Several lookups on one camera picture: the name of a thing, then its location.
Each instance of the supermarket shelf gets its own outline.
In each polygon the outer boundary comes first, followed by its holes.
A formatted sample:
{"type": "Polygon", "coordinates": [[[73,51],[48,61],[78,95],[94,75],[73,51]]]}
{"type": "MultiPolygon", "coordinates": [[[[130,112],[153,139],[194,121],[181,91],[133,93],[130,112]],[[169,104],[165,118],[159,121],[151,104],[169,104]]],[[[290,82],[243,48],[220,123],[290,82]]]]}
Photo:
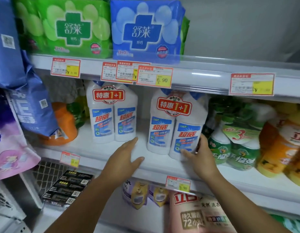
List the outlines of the supermarket shelf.
{"type": "MultiPolygon", "coordinates": [[[[63,209],[61,211],[45,204],[42,213],[33,233],[43,233],[63,213],[63,209]]],[[[94,232],[132,232],[131,229],[145,233],[164,233],[167,232],[164,230],[167,229],[168,219],[168,205],[159,208],[148,199],[146,206],[136,210],[122,199],[122,189],[119,187],[109,198],[94,232]]]]}
{"type": "MultiPolygon", "coordinates": [[[[148,120],[139,120],[137,136],[139,138],[133,152],[132,160],[144,156],[145,160],[133,177],[149,180],[165,185],[167,175],[191,180],[191,190],[205,194],[211,191],[204,182],[199,180],[190,165],[179,162],[168,155],[158,155],[147,150],[148,120]]],[[[46,158],[60,160],[61,152],[67,151],[81,156],[80,165],[95,169],[103,169],[106,161],[123,142],[108,144],[93,144],[90,123],[79,129],[78,137],[63,146],[35,145],[37,153],[46,158]]],[[[235,187],[241,190],[257,205],[278,211],[300,215],[300,187],[292,183],[286,176],[267,178],[256,169],[238,171],[227,166],[218,167],[223,176],[235,187]]]]}
{"type": "MultiPolygon", "coordinates": [[[[36,69],[49,73],[52,57],[32,55],[31,60],[36,69]]],[[[113,59],[81,58],[81,78],[99,80],[103,61],[115,62],[113,59]]],[[[300,103],[300,64],[183,56],[178,64],[159,66],[174,68],[172,89],[221,95],[228,94],[231,73],[276,73],[275,96],[259,98],[300,103]]]]}

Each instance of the yellow price label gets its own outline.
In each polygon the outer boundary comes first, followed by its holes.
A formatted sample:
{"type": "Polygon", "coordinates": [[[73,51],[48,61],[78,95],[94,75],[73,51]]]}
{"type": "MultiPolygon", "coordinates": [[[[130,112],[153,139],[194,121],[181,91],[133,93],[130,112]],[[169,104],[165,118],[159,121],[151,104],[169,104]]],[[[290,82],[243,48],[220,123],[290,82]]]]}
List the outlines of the yellow price label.
{"type": "Polygon", "coordinates": [[[273,88],[273,81],[257,81],[253,82],[252,93],[259,95],[272,95],[273,88]]]}
{"type": "Polygon", "coordinates": [[[66,75],[71,76],[71,77],[79,77],[79,66],[72,66],[72,65],[67,65],[66,66],[66,75]]]}
{"type": "Polygon", "coordinates": [[[156,86],[159,87],[171,87],[171,76],[168,75],[157,75],[156,76],[156,86]]]}
{"type": "Polygon", "coordinates": [[[133,81],[137,81],[137,76],[138,76],[138,69],[134,69],[134,72],[133,72],[133,81]]]}
{"type": "Polygon", "coordinates": [[[70,165],[71,166],[74,166],[74,167],[79,167],[79,160],[78,159],[71,159],[71,162],[70,162],[70,165]]]}
{"type": "Polygon", "coordinates": [[[189,192],[190,191],[190,185],[185,183],[179,183],[179,190],[189,192]]]}

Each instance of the green cross logo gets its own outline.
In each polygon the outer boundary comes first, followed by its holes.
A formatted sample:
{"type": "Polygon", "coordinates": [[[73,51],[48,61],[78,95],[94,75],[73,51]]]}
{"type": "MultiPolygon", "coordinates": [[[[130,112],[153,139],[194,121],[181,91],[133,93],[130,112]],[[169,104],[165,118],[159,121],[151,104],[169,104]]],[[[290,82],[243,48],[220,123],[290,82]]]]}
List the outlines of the green cross logo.
{"type": "Polygon", "coordinates": [[[80,46],[81,39],[90,39],[91,22],[84,21],[81,13],[67,12],[66,20],[56,21],[56,34],[58,38],[64,38],[66,45],[80,46]]]}

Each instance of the blue cross logo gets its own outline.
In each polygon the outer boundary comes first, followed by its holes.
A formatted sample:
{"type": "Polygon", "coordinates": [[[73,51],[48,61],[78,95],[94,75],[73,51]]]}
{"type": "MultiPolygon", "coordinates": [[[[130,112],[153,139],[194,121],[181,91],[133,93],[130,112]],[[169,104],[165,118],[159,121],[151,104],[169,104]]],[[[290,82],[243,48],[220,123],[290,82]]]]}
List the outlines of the blue cross logo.
{"type": "Polygon", "coordinates": [[[161,35],[161,24],[153,24],[153,15],[137,15],[135,23],[124,27],[123,40],[131,42],[131,49],[146,50],[148,43],[157,43],[161,35]]]}

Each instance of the blue package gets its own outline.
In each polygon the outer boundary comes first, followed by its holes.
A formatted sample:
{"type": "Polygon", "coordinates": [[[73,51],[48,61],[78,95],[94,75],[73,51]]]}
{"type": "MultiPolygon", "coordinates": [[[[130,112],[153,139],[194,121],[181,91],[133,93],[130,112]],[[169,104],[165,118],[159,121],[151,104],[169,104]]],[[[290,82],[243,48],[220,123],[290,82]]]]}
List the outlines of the blue package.
{"type": "Polygon", "coordinates": [[[22,58],[26,69],[27,85],[18,91],[9,91],[13,108],[23,128],[37,134],[51,136],[59,125],[48,91],[35,74],[25,51],[22,51],[22,58]]]}
{"type": "Polygon", "coordinates": [[[169,64],[180,61],[185,13],[180,1],[111,0],[110,9],[114,59],[169,64]]]}
{"type": "Polygon", "coordinates": [[[19,89],[25,84],[11,0],[0,0],[0,88],[19,89]]]}

